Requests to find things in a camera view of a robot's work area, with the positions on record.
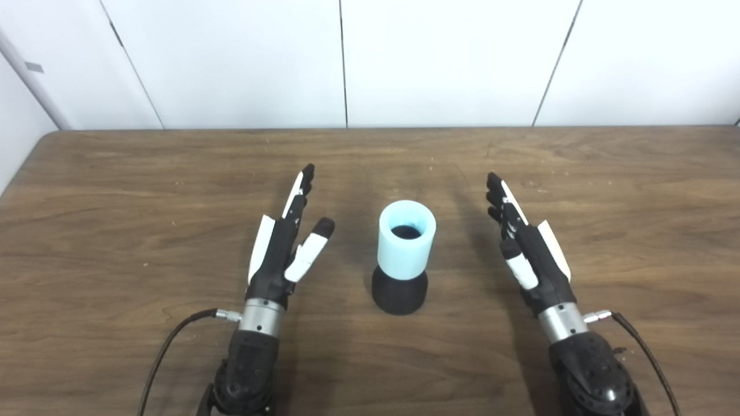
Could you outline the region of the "black and white right hand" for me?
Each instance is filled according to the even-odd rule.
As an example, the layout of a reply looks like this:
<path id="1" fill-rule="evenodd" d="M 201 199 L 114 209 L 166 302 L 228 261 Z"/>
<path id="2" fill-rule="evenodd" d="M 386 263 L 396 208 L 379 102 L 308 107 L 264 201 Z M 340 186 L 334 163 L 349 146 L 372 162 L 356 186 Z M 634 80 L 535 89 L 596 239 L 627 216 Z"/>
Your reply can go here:
<path id="1" fill-rule="evenodd" d="M 534 315 L 564 303 L 576 303 L 571 269 L 548 220 L 534 225 L 501 177 L 489 173 L 488 214 L 501 233 L 499 247 Z"/>

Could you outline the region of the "black and white left hand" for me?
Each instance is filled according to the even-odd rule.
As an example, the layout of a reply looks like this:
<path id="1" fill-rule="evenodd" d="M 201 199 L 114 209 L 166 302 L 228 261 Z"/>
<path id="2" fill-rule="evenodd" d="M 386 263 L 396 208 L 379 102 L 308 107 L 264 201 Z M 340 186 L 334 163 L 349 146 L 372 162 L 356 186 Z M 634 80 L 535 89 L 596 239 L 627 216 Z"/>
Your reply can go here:
<path id="1" fill-rule="evenodd" d="M 249 258 L 247 301 L 269 301 L 286 309 L 296 284 L 335 232 L 335 221 L 322 217 L 304 242 L 296 243 L 314 177 L 314 164 L 307 164 L 296 177 L 281 216 L 262 216 Z"/>

